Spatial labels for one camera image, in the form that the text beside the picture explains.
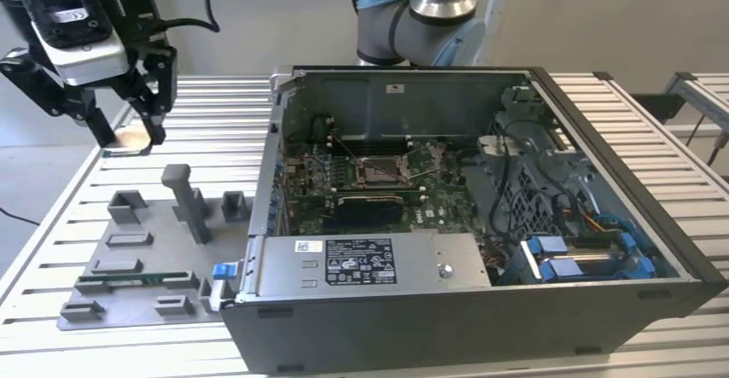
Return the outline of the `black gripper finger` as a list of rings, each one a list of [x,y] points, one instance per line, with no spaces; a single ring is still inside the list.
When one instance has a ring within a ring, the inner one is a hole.
[[[131,47],[129,55],[131,69],[126,101],[142,118],[151,144],[162,144],[167,138],[163,121],[177,98],[178,50],[174,47]]]
[[[30,100],[51,116],[69,116],[75,124],[87,126],[98,145],[106,147],[115,134],[93,90],[59,84],[35,61],[29,49],[13,49],[2,59],[2,74]]]

